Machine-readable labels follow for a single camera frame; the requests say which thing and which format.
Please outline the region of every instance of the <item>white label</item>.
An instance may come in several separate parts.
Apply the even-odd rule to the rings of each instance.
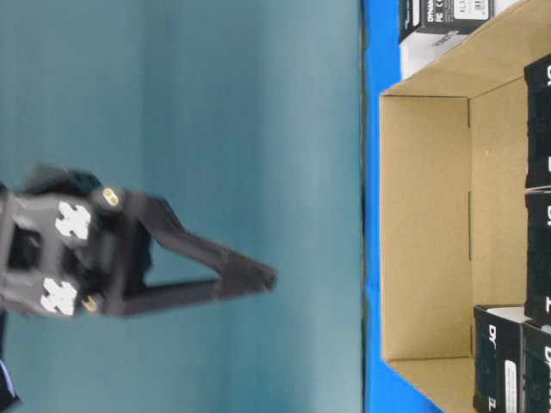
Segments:
[[[517,365],[505,360],[505,412],[517,413]]]
[[[58,207],[62,219],[56,219],[55,227],[64,237],[75,234],[80,239],[88,239],[90,213],[82,205],[73,208],[67,202],[60,202]]]
[[[413,26],[417,26],[421,20],[420,0],[413,0]]]
[[[496,326],[490,324],[490,341],[493,343],[493,348],[494,349],[497,348],[497,345],[496,345],[497,335],[498,335],[498,331],[496,329]]]
[[[488,0],[454,0],[454,17],[465,20],[488,20]]]
[[[66,316],[72,316],[75,312],[75,299],[77,290],[71,283],[61,281],[59,285],[51,278],[44,279],[44,288],[48,295],[40,297],[40,303],[49,312],[58,312]]]

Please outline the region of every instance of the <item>black box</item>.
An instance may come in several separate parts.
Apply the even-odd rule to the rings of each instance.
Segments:
[[[474,307],[473,406],[479,413],[521,411],[526,320],[521,305]]]
[[[524,69],[528,85],[526,188],[551,186],[551,55]]]
[[[524,313],[551,324],[551,191],[525,195],[528,208],[528,282]]]
[[[413,33],[470,34],[493,13],[494,0],[400,0],[399,41]]]
[[[523,324],[524,412],[551,410],[551,334],[531,322]]]

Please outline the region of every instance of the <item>cardboard box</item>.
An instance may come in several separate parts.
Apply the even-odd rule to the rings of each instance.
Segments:
[[[477,305],[473,405],[479,413],[523,411],[523,307]]]
[[[525,314],[551,324],[551,191],[526,194],[528,209],[528,285]]]
[[[523,324],[524,388],[526,413],[551,408],[551,329],[540,329],[530,322]]]
[[[473,306],[525,300],[523,70],[550,52],[524,0],[381,97],[382,353],[444,411],[474,411]]]
[[[470,34],[492,17],[493,0],[400,0],[399,40],[415,34]]]
[[[528,86],[528,175],[526,188],[551,186],[551,56],[524,70]]]
[[[402,77],[407,78],[426,65],[440,58],[451,48],[463,42],[467,35],[472,33],[479,24],[466,28],[454,28],[453,23],[448,23],[448,31],[444,30],[423,30],[421,28],[421,16],[425,12],[420,11],[419,2],[428,4],[427,0],[400,0],[400,69]],[[504,11],[518,0],[493,0],[494,14],[497,15]],[[455,5],[450,5],[449,1],[440,2],[442,6],[451,9]],[[472,7],[473,3],[467,3],[467,6]]]

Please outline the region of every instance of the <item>open cardboard box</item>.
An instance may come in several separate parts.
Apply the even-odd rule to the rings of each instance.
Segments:
[[[444,411],[474,411],[473,306],[525,301],[523,68],[550,53],[524,0],[381,97],[383,357]]]

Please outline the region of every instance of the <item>blue surface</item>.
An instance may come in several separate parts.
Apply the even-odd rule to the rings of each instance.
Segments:
[[[361,411],[357,34],[356,0],[0,2],[2,180],[90,169],[279,271],[150,317],[11,317],[17,412]]]
[[[397,0],[365,0],[368,50],[366,137],[366,251],[368,262],[368,340],[366,400],[368,412],[440,411],[381,359],[381,262],[379,231],[379,95],[399,82]]]

